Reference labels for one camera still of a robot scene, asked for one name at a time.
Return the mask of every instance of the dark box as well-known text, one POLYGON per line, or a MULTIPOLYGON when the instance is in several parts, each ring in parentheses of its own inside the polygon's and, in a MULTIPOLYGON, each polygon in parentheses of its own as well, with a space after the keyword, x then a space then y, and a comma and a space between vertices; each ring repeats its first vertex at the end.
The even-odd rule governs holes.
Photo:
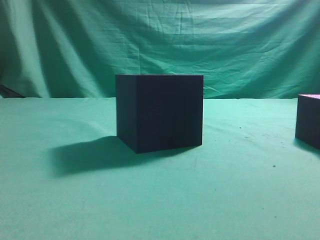
POLYGON ((202 145, 203 75, 116 75, 117 136, 136 153, 202 145))
POLYGON ((298 96, 295 137, 320 149, 320 95, 298 96))

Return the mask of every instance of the green fabric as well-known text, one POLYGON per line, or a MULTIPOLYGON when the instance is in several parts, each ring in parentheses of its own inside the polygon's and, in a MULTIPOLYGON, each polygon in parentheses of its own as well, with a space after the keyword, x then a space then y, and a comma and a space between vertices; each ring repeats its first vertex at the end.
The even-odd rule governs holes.
POLYGON ((318 240, 296 108, 206 99, 203 146, 134 154, 114 98, 0 99, 0 239, 318 240))
POLYGON ((320 91, 319 0, 0 0, 0 80, 114 97, 115 74, 202 74, 205 98, 320 91))

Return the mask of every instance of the black cube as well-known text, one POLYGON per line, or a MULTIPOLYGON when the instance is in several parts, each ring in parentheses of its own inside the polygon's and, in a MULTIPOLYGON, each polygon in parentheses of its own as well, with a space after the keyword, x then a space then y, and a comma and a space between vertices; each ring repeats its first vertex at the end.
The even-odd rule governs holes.
POLYGON ((117 136, 134 152, 202 145, 203 75, 116 75, 117 136))
POLYGON ((298 96, 295 137, 320 149, 320 95, 298 96))

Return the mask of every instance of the wrinkled fabric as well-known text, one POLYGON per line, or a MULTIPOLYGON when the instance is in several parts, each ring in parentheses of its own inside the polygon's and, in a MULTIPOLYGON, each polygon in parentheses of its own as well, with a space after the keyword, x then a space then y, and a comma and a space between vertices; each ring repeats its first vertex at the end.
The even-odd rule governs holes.
POLYGON ((319 0, 0 0, 0 81, 114 97, 115 74, 201 74, 205 98, 320 92, 319 0))

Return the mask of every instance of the table surface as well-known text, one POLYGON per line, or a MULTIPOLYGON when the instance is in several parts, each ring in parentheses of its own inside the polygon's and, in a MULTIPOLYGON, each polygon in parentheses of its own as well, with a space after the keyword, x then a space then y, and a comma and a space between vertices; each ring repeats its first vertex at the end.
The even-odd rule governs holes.
POLYGON ((1 240, 318 240, 297 99, 204 100, 203 145, 134 154, 114 98, 0 99, 1 240))

